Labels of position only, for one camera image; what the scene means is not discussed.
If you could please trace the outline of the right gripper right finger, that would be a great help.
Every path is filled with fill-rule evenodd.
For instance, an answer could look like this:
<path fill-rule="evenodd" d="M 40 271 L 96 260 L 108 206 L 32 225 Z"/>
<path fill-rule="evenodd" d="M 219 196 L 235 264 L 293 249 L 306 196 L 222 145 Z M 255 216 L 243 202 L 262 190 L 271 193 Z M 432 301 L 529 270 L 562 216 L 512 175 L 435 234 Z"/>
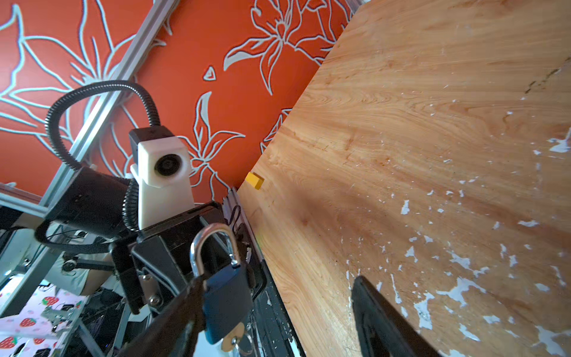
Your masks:
<path fill-rule="evenodd" d="M 362 275 L 354 280 L 351 300 L 361 355 L 439 355 Z"/>

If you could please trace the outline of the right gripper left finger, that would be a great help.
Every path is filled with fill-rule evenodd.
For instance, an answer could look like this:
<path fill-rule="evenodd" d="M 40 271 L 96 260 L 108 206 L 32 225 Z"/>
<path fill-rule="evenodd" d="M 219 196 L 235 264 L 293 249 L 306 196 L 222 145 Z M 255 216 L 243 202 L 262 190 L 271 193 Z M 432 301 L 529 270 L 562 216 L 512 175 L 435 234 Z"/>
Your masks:
<path fill-rule="evenodd" d="M 193 278 L 120 356 L 192 356 L 205 330 L 205 278 Z"/>

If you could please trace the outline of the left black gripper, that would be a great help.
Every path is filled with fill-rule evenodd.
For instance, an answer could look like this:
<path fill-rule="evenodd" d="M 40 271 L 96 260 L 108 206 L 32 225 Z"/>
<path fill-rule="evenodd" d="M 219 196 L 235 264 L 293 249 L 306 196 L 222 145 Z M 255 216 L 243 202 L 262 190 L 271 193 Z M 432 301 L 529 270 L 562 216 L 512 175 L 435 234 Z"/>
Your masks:
<path fill-rule="evenodd" d="M 126 297 L 134 309 L 146 303 L 154 321 L 195 278 L 190 264 L 190 246 L 197 233 L 210 224 L 222 223 L 229 226 L 234 233 L 239 256 L 247 266 L 253 307 L 242 320 L 246 326 L 254 312 L 254 300 L 266 282 L 257 272 L 258 266 L 249 251 L 252 242 L 247 237 L 245 226 L 237 223 L 238 214 L 239 211 L 234 210 L 230 218 L 225 218 L 222 205 L 210 202 L 140 231 L 138 238 L 131 245 L 116 245 L 112 248 L 114 264 L 121 273 L 120 279 Z M 224 234 L 215 234 L 208 239 L 202 249 L 202 261 L 207 275 L 205 280 L 230 264 L 229 251 L 230 243 Z M 215 345 L 210 344 L 203 330 L 199 333 L 193 356 L 198 350 L 205 349 L 206 345 L 212 345 L 214 348 L 209 353 L 210 356 L 224 353 L 221 343 L 222 340 Z"/>

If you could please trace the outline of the blue padlock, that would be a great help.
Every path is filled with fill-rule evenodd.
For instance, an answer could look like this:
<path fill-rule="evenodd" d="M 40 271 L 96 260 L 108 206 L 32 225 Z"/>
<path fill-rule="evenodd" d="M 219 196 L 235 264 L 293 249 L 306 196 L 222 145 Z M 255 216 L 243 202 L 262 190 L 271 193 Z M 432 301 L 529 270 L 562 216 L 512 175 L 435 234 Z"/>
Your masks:
<path fill-rule="evenodd" d="M 200 230 L 193 239 L 190 246 L 193 275 L 200 278 L 205 274 L 202 249 L 215 234 L 224 234 L 227 237 L 230 243 L 230 264 L 205 280 L 202 310 L 205 314 L 205 337 L 212 345 L 224 339 L 247 317 L 253 307 L 247 266 L 239 256 L 234 233 L 226 224 L 210 224 Z"/>

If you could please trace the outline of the small dark key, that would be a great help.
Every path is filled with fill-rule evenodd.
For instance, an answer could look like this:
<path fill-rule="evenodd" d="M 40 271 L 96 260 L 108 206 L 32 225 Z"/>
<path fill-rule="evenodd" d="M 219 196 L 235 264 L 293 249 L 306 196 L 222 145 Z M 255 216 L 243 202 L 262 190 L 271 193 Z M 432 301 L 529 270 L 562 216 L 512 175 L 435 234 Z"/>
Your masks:
<path fill-rule="evenodd" d="M 221 350 L 238 356 L 254 356 L 254 339 L 245 324 L 240 322 L 222 339 Z"/>

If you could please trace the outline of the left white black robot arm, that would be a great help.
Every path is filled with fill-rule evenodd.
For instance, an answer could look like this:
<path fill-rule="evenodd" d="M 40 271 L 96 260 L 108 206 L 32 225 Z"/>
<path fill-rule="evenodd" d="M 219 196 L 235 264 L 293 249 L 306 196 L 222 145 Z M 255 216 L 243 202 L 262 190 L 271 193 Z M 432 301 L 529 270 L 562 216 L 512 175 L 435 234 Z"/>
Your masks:
<path fill-rule="evenodd" d="M 107 92 L 132 92 L 148 126 L 129 134 L 132 175 L 120 178 L 80 163 L 65 147 L 59 122 L 76 103 Z M 257 285 L 236 236 L 237 215 L 218 202 L 197 205 L 187 147 L 160 121 L 148 91 L 109 80 L 75 89 L 48 110 L 46 132 L 73 176 L 36 229 L 36 240 L 72 257 L 107 253 L 87 269 L 114 273 L 132 313 L 148 307 L 150 326 L 121 356 L 192 356 L 199 339 L 240 356 L 256 351 L 247 321 Z"/>

